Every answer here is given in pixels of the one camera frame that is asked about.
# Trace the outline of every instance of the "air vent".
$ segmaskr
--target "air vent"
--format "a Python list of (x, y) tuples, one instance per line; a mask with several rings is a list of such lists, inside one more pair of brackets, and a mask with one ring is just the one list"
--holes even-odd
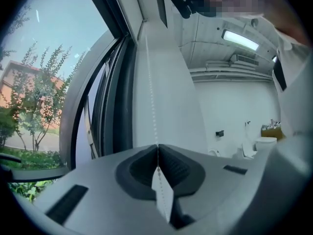
[(256, 67), (259, 66), (259, 62), (255, 61), (252, 58), (248, 58), (245, 56), (241, 56), (241, 55), (233, 55), (230, 58), (230, 61), (236, 64), (243, 64), (243, 65), (247, 65), (247, 66), (251, 66), (251, 67)]

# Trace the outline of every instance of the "pavement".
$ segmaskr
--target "pavement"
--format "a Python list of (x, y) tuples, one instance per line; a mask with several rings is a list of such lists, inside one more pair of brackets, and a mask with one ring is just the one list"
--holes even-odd
[[(26, 144), (27, 150), (33, 150), (33, 139), (32, 136), (29, 135), (27, 131), (23, 132), (22, 138)], [(23, 142), (21, 138), (14, 133), (14, 135), (7, 139), (5, 142), (5, 146), (17, 148), (17, 149), (24, 149)], [(39, 144), (40, 151), (59, 151), (59, 136), (56, 134), (47, 133), (43, 140)]]

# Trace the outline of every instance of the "ceiling light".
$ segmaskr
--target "ceiling light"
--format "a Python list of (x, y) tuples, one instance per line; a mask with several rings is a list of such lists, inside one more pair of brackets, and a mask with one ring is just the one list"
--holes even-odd
[(224, 40), (228, 40), (228, 41), (232, 41), (234, 43), (237, 43), (239, 45), (243, 45), (245, 47), (248, 47), (252, 50), (257, 50), (257, 48), (259, 47), (259, 45), (253, 41), (251, 41), (248, 38), (245, 38), (241, 35), (238, 35), (234, 32), (230, 32), (228, 30), (224, 31), (222, 38)]

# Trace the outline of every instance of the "sky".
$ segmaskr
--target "sky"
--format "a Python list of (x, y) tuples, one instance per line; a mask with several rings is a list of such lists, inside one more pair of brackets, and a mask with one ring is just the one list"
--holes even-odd
[(16, 51), (2, 60), (3, 68), (10, 60), (21, 62), (36, 41), (38, 59), (33, 66), (39, 68), (45, 48), (49, 47), (49, 52), (44, 65), (52, 52), (63, 44), (64, 50), (72, 46), (69, 58), (58, 73), (67, 78), (82, 52), (89, 51), (108, 30), (92, 0), (28, 0), (27, 4), (31, 7), (26, 15), (29, 21), (7, 36), (1, 44), (5, 50)]

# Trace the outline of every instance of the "ceiling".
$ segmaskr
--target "ceiling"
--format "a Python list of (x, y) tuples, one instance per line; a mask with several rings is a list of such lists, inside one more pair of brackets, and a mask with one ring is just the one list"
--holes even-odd
[[(250, 19), (244, 18), (207, 18), (193, 14), (189, 19), (183, 19), (171, 2), (167, 2), (165, 6), (169, 29), (188, 68), (205, 67), (206, 61), (229, 61), (233, 54), (239, 54), (259, 62), (255, 71), (271, 74), (278, 35), (274, 27), (263, 18), (258, 19), (256, 27), (251, 26)], [(224, 40), (222, 33), (225, 29), (258, 43), (258, 49), (249, 50)]]

